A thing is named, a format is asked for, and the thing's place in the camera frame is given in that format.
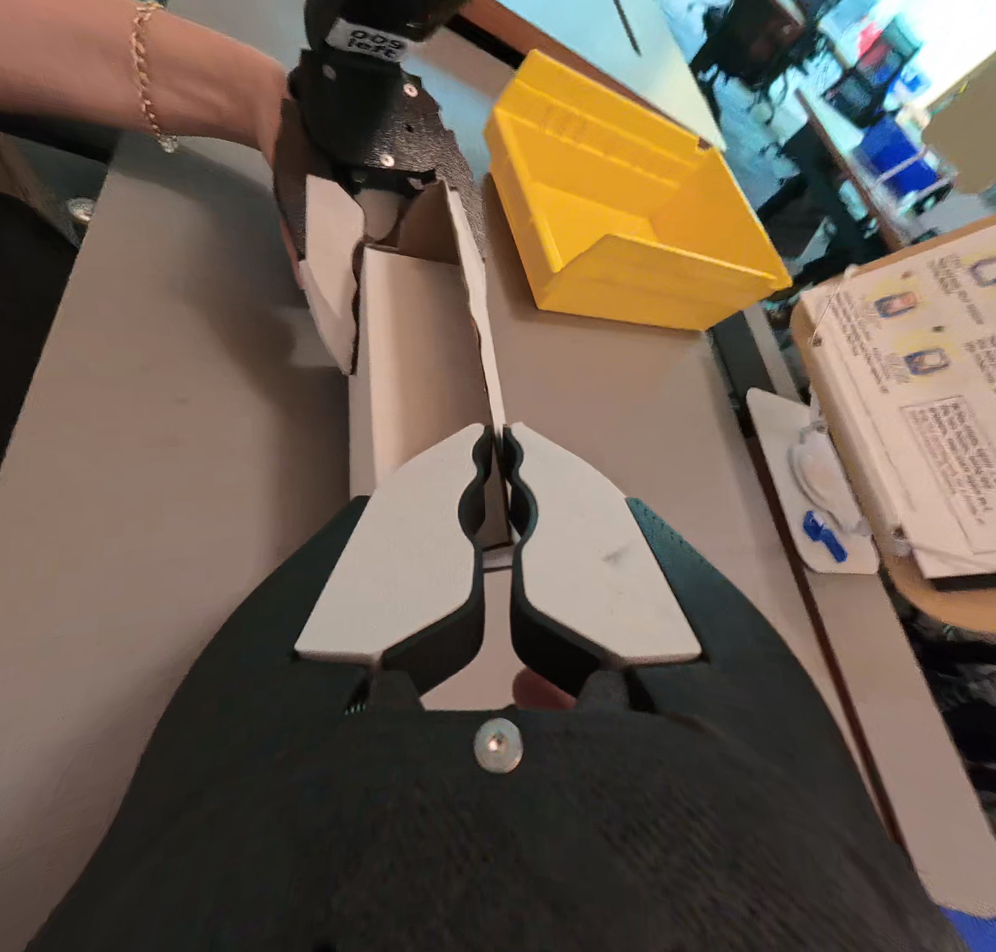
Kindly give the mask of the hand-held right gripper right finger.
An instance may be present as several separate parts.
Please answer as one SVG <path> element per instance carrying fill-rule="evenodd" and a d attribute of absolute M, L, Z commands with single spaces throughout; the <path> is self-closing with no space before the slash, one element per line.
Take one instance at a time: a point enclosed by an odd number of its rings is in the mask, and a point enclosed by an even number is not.
<path fill-rule="evenodd" d="M 592 673 L 700 660 L 702 647 L 624 493 L 524 423 L 502 442 L 517 534 L 509 620 L 532 671 L 571 696 Z"/>

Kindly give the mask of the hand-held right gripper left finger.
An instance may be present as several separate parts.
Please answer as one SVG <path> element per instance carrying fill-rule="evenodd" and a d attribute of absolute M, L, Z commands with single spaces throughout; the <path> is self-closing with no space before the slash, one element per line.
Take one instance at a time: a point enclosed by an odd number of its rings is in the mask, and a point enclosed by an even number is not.
<path fill-rule="evenodd" d="M 471 424 L 368 498 L 295 643 L 305 660 L 405 673 L 429 692 L 477 656 L 493 428 Z"/>

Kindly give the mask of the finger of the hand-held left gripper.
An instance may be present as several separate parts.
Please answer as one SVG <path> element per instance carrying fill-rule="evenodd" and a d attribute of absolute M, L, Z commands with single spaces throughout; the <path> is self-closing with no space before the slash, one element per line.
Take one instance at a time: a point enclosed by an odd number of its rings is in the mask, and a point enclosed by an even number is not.
<path fill-rule="evenodd" d="M 344 374 L 354 373 L 355 252 L 363 249 L 365 233 L 365 213 L 355 199 L 330 179 L 306 177 L 300 283 L 330 359 Z"/>

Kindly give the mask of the white cardboard box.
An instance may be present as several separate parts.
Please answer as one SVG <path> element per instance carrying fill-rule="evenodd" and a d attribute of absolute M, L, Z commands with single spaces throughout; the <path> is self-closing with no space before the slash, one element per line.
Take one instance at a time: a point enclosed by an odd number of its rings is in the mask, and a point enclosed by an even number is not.
<path fill-rule="evenodd" d="M 438 181 L 359 266 L 355 374 L 350 378 L 349 485 L 368 496 L 467 426 L 492 429 L 478 541 L 512 541 L 500 445 L 505 409 L 487 309 L 484 260 L 457 191 Z"/>

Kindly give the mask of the yellow plastic bin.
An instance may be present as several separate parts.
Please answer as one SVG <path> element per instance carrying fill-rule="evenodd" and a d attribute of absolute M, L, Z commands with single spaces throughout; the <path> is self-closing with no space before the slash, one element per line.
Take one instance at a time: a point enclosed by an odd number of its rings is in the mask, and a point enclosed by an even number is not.
<path fill-rule="evenodd" d="M 792 285 L 719 149 L 544 52 L 484 137 L 540 310 L 702 332 Z"/>

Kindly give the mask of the person's left forearm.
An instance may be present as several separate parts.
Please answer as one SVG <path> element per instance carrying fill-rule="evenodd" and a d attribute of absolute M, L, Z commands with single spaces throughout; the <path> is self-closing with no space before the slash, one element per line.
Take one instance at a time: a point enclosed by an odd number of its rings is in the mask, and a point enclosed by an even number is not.
<path fill-rule="evenodd" d="M 140 132 L 160 142 L 147 95 L 156 1 L 1 0 L 1 108 Z"/>

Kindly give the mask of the person's left hand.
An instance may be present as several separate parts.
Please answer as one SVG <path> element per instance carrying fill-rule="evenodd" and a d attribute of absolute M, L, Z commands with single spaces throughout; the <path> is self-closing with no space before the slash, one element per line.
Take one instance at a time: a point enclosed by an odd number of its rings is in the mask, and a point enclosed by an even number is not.
<path fill-rule="evenodd" d="M 286 72 L 269 55 L 158 11 L 147 29 L 147 95 L 158 132 L 258 150 L 276 174 Z"/>

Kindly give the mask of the white board stand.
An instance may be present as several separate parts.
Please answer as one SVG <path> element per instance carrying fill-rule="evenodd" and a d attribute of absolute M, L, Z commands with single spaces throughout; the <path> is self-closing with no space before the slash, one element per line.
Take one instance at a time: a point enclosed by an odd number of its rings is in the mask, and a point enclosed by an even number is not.
<path fill-rule="evenodd" d="M 826 423 L 812 408 L 757 387 L 746 394 L 768 471 L 791 543 L 813 572 L 873 576 L 879 557 L 870 526 L 853 495 Z M 805 513 L 819 513 L 849 552 L 836 564 L 803 533 Z"/>

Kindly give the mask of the small blue clip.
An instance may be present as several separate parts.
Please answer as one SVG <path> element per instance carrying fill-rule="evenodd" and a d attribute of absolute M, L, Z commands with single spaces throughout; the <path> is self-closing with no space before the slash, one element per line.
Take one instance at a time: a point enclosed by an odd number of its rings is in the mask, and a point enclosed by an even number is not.
<path fill-rule="evenodd" d="M 848 560 L 848 550 L 819 513 L 808 510 L 803 518 L 802 529 L 810 541 L 822 545 L 828 551 L 836 564 L 843 564 Z"/>

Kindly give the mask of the blue storage crate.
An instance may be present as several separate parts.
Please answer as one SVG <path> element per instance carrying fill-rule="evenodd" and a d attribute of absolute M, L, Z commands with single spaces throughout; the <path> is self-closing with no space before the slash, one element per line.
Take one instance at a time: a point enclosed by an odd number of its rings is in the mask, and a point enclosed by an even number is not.
<path fill-rule="evenodd" d="M 928 149 L 915 142 L 895 115 L 882 113 L 853 150 L 862 168 L 896 200 L 939 190 L 946 179 L 928 160 Z"/>

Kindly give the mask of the blue plastic bin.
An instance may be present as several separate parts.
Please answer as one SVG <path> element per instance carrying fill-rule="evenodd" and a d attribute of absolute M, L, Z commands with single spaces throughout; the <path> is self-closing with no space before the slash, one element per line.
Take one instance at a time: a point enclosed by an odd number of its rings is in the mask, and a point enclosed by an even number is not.
<path fill-rule="evenodd" d="M 995 951 L 995 911 L 972 914 L 954 908 L 939 908 L 956 929 L 961 940 L 971 951 Z"/>

